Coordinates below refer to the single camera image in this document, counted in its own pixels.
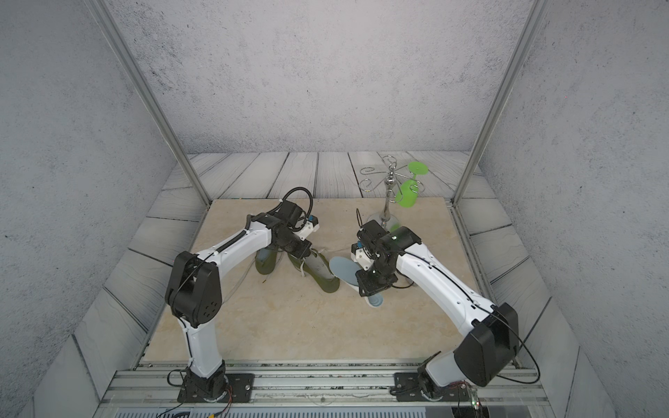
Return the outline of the olive green shoe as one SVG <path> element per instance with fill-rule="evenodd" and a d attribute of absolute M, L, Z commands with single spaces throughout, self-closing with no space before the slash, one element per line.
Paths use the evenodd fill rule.
<path fill-rule="evenodd" d="M 302 277 L 310 277 L 326 294 L 335 293 L 340 287 L 340 280 L 329 269 L 329 261 L 315 249 L 310 254 L 298 259 L 289 255 L 289 260 Z"/>
<path fill-rule="evenodd" d="M 257 272 L 261 275 L 270 275 L 275 271 L 279 251 L 270 248 L 259 250 L 254 259 Z"/>

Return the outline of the grey-blue insole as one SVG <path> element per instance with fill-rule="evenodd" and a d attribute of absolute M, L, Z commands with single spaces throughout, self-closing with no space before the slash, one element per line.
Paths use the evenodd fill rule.
<path fill-rule="evenodd" d="M 353 288 L 358 296 L 364 299 L 371 308 L 379 308 L 383 305 L 384 299 L 381 294 L 371 296 L 361 296 L 356 273 L 361 270 L 360 266 L 351 259 L 336 256 L 329 261 L 331 273 L 339 280 L 345 282 Z"/>

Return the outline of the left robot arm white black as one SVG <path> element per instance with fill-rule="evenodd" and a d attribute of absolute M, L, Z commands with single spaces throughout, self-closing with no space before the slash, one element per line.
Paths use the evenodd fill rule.
<path fill-rule="evenodd" d="M 189 363 L 178 401 L 233 401 L 233 384 L 219 352 L 214 319 L 221 310 L 221 278 L 252 254 L 275 247 L 298 260 L 311 254 L 308 235 L 319 228 L 314 198 L 304 186 L 288 191 L 268 212 L 249 214 L 242 230 L 197 252 L 177 255 L 165 300 L 186 340 Z"/>

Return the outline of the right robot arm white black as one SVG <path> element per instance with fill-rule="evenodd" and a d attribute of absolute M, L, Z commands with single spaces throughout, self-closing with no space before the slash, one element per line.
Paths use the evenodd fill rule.
<path fill-rule="evenodd" d="M 479 294 L 449 271 L 406 226 L 390 232 L 375 220 L 359 226 L 351 259 L 358 292 L 373 297 L 395 287 L 398 275 L 418 285 L 463 336 L 448 353 L 438 352 L 417 370 L 415 389 L 431 402 L 452 390 L 485 387 L 525 348 L 517 311 Z"/>

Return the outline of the green plastic wine glass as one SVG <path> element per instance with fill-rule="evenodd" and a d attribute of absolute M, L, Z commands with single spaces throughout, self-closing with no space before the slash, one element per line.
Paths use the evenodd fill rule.
<path fill-rule="evenodd" d="M 416 204 L 418 194 L 424 189 L 424 185 L 418 180 L 418 176 L 429 172 L 427 165 L 419 161 L 412 161 L 407 165 L 410 176 L 405 176 L 405 181 L 399 186 L 395 202 L 400 207 L 411 208 Z"/>

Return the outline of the chrome cup holder stand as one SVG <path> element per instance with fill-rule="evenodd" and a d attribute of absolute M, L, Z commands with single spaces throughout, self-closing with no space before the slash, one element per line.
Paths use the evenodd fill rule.
<path fill-rule="evenodd" d="M 383 169 L 362 167 L 360 170 L 362 179 L 358 186 L 363 193 L 375 193 L 380 187 L 383 188 L 383 209 L 369 216 L 369 220 L 376 220 L 385 230 L 392 232 L 401 226 L 401 222 L 391 213 L 390 207 L 398 205 L 395 202 L 395 196 L 399 186 L 405 181 L 404 177 L 410 176 L 410 173 L 407 170 L 408 164 L 400 167 L 397 159 L 392 155 L 381 156 L 381 160 L 385 165 Z"/>

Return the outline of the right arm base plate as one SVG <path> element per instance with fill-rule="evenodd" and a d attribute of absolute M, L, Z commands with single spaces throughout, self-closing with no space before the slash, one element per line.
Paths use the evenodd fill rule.
<path fill-rule="evenodd" d="M 461 402 L 470 399 L 466 382 L 438 386 L 426 372 L 395 373 L 389 393 L 399 402 Z"/>

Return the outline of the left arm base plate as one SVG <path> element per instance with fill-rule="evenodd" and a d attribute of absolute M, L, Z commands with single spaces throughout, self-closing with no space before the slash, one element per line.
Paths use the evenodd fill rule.
<path fill-rule="evenodd" d="M 181 403 L 249 403 L 254 374 L 216 374 L 208 379 L 188 372 L 179 388 Z"/>

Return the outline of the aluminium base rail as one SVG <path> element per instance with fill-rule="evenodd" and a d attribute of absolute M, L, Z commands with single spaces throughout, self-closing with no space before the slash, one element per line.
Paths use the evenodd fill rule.
<path fill-rule="evenodd" d="M 483 388 L 470 386 L 458 402 L 399 402 L 389 393 L 394 374 L 417 362 L 233 361 L 228 374 L 254 374 L 249 403 L 181 403 L 181 366 L 148 363 L 115 374 L 97 417 L 552 417 L 532 369 L 511 366 Z"/>

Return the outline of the right aluminium frame post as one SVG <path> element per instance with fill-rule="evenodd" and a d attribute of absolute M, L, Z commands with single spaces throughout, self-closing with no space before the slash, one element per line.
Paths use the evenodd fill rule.
<path fill-rule="evenodd" d="M 503 75 L 498 91 L 491 104 L 491 108 L 489 109 L 477 139 L 472 146 L 470 156 L 460 181 L 457 183 L 455 194 L 451 200 L 451 205 L 453 207 L 457 207 L 465 196 L 470 181 L 474 176 L 474 172 L 484 155 L 486 147 L 491 141 L 494 128 L 503 113 L 503 108 L 505 108 L 510 94 L 512 93 L 515 81 L 521 73 L 524 62 L 528 57 L 532 43 L 537 36 L 539 27 L 545 18 L 550 3 L 551 2 L 548 0 L 536 0 L 532 4 L 524 28 L 522 29 L 516 47 L 510 56 L 505 74 Z"/>

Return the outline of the aluminium frame post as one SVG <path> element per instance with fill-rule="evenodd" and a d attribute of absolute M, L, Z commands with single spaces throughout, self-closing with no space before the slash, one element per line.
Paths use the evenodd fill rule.
<path fill-rule="evenodd" d="M 195 189 L 203 206 L 206 209 L 209 209 L 213 203 L 213 199 L 210 197 L 205 186 L 203 186 L 200 176 L 193 168 L 190 159 L 186 155 L 181 142 L 179 142 L 179 139 L 162 110 L 159 101 L 153 94 L 150 85 L 146 81 L 146 77 L 141 71 L 134 55 L 132 55 L 129 46 L 124 40 L 124 37 L 114 21 L 113 15 L 109 11 L 106 3 L 102 0 L 85 0 L 85 5 L 99 26 L 99 29 L 105 37 L 108 45 L 111 47 L 115 57 L 118 59 L 118 62 L 120 62 L 123 67 L 125 74 L 130 78 L 135 91 L 139 94 L 140 100 L 147 109 L 156 127 L 158 127 L 162 138 L 165 140 L 172 155 L 174 155 L 179 167 L 186 175 L 186 179 Z"/>
<path fill-rule="evenodd" d="M 503 108 L 505 108 L 510 94 L 512 93 L 515 81 L 521 73 L 524 62 L 528 57 L 532 43 L 537 36 L 539 27 L 545 18 L 550 3 L 551 2 L 548 0 L 536 0 L 532 4 L 524 28 L 522 29 L 516 47 L 510 56 L 505 74 L 503 75 L 498 91 L 491 104 L 491 108 L 489 109 L 477 139 L 472 146 L 470 156 L 460 181 L 457 183 L 455 194 L 451 200 L 451 205 L 453 207 L 457 207 L 465 196 L 470 181 L 474 176 L 474 172 L 484 155 L 486 147 L 491 141 L 494 128 L 503 113 Z"/>

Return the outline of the left aluminium frame post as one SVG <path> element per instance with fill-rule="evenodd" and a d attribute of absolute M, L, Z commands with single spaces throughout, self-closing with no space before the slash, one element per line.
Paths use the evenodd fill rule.
<path fill-rule="evenodd" d="M 115 57 L 118 59 L 118 62 L 120 62 L 123 67 L 125 74 L 130 78 L 135 91 L 139 94 L 140 100 L 147 109 L 156 127 L 158 127 L 162 138 L 165 140 L 172 155 L 174 155 L 179 167 L 186 175 L 186 179 L 195 189 L 203 206 L 206 209 L 209 209 L 213 203 L 213 199 L 210 197 L 205 186 L 203 186 L 200 176 L 193 168 L 190 159 L 186 155 L 181 142 L 179 142 L 179 139 L 162 110 L 159 101 L 153 94 L 150 85 L 146 81 L 146 77 L 141 71 L 134 55 L 132 55 L 129 46 L 124 40 L 124 37 L 114 21 L 113 15 L 109 11 L 106 3 L 102 0 L 85 0 L 85 5 L 99 26 L 99 29 L 105 37 L 108 45 L 111 47 Z"/>

